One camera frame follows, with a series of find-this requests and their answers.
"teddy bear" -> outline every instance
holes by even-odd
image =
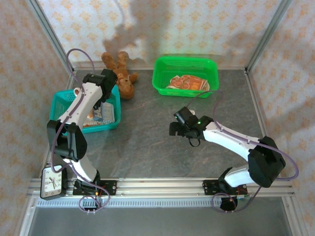
[[[116,84],[119,89],[120,97],[125,100],[132,99],[134,96],[133,83],[138,79],[138,73],[129,75],[127,71],[128,53],[122,51],[117,54],[117,65],[112,55],[108,52],[103,53],[101,58],[106,68],[113,70],[117,75]]]

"analog clock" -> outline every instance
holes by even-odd
[[[60,170],[62,166],[55,166],[55,170]],[[50,167],[44,168],[41,173],[40,198],[51,200],[65,195],[67,182],[67,171],[54,173]]]

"patterned wallpaper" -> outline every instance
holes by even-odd
[[[134,66],[152,66],[162,54],[198,54],[222,68],[248,64],[281,1],[39,2],[66,51],[79,47],[100,61],[105,50],[114,54],[125,50]],[[74,66],[90,66],[80,53],[70,58]]]
[[[293,182],[309,235],[315,232],[315,8],[292,1],[251,78],[268,134],[300,170]],[[293,173],[287,164],[286,176]]]
[[[68,75],[25,0],[0,1],[0,235],[13,235],[47,148],[54,92]]]

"teal basket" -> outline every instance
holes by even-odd
[[[154,64],[152,84],[161,95],[195,97],[203,91],[166,88],[176,75],[194,75],[208,81],[210,90],[219,89],[217,65],[207,58],[160,57]]]
[[[53,97],[49,118],[52,120],[58,120],[58,118],[63,113],[65,113],[66,110],[70,107],[74,99],[75,99],[75,95],[74,95],[73,90],[65,90],[65,91],[56,92]],[[109,99],[106,100],[106,102],[111,103],[114,106],[115,122],[111,124],[83,127],[82,133],[86,134],[86,133],[92,133],[92,132],[117,128],[121,120],[121,115],[122,115],[122,110],[120,106],[120,96],[119,96],[119,90],[118,90],[117,85],[113,87],[112,95]]]

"gray tabletop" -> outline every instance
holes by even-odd
[[[83,78],[87,72],[78,71],[77,75]],[[162,96],[152,86],[151,70],[137,72],[135,96],[121,101],[122,120],[117,129],[85,134],[87,156],[102,178],[219,177],[228,167],[245,164],[240,156],[216,144],[202,142],[199,147],[191,147],[188,139],[169,136],[169,124],[176,121],[173,114],[191,98]],[[261,137],[243,71],[219,71],[219,82],[220,90],[224,91],[216,114],[219,122],[241,133]],[[196,99],[189,108],[198,117],[212,117],[218,98],[219,94],[212,94]]]

